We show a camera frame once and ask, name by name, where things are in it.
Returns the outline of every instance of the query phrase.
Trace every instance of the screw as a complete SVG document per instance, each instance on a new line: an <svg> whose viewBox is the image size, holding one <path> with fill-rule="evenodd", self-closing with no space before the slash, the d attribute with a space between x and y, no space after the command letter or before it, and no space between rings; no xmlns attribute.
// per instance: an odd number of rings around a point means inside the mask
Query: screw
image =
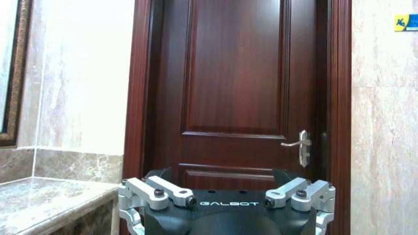
<svg viewBox="0 0 418 235"><path fill-rule="evenodd" d="M153 195L155 195L156 197L164 196L164 189L156 188L156 189L153 190Z"/></svg>
<svg viewBox="0 0 418 235"><path fill-rule="evenodd" d="M197 204L197 199L195 197L188 197L185 200L185 207L187 208L193 208Z"/></svg>
<svg viewBox="0 0 418 235"><path fill-rule="evenodd" d="M298 196L299 198L306 198L306 191L304 191L304 190L298 190L298 191L296 191L296 196Z"/></svg>
<svg viewBox="0 0 418 235"><path fill-rule="evenodd" d="M266 205L267 208L272 208L274 201L270 198L266 198L264 205Z"/></svg>

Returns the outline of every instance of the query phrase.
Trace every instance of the wooden door frame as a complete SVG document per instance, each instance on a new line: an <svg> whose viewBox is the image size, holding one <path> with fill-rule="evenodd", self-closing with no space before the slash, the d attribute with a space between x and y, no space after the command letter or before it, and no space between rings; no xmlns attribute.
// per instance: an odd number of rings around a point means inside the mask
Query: wooden door frame
<svg viewBox="0 0 418 235"><path fill-rule="evenodd" d="M123 177L141 177L152 7L159 0L135 0ZM351 197L351 0L327 0L327 180L336 187L331 234L350 234Z"/></svg>

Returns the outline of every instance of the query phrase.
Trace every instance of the wooden door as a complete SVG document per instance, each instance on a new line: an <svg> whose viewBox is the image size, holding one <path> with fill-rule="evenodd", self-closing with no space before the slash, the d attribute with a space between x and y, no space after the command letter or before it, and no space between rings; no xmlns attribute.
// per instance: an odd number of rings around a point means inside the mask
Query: wooden door
<svg viewBox="0 0 418 235"><path fill-rule="evenodd" d="M315 155L303 168L280 143L316 136L316 1L167 0L160 14L144 171L171 166L189 188L274 188L272 168L315 178Z"/></svg>

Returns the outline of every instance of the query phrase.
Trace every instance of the lever handle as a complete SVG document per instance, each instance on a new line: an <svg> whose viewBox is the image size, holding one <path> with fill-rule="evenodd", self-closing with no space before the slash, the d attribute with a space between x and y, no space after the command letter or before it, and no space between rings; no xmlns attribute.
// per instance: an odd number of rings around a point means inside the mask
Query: lever handle
<svg viewBox="0 0 418 235"><path fill-rule="evenodd" d="M299 141L294 143L280 143L283 147L299 146L299 164L306 167L308 164L310 146L312 141L308 138L308 132L306 130L299 132Z"/></svg>
<svg viewBox="0 0 418 235"><path fill-rule="evenodd" d="M311 146L312 142L311 142L311 140L300 140L300 141L294 142L294 143L280 143L280 145L284 146L284 147L292 147L292 146L296 146L296 145L300 145L300 144Z"/></svg>

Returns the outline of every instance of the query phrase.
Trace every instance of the mirror frame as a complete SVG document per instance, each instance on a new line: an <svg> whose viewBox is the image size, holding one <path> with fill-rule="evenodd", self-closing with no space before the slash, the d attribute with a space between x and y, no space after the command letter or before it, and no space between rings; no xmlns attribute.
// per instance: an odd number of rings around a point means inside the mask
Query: mirror frame
<svg viewBox="0 0 418 235"><path fill-rule="evenodd" d="M32 0L18 0L0 147L14 146L25 75Z"/></svg>

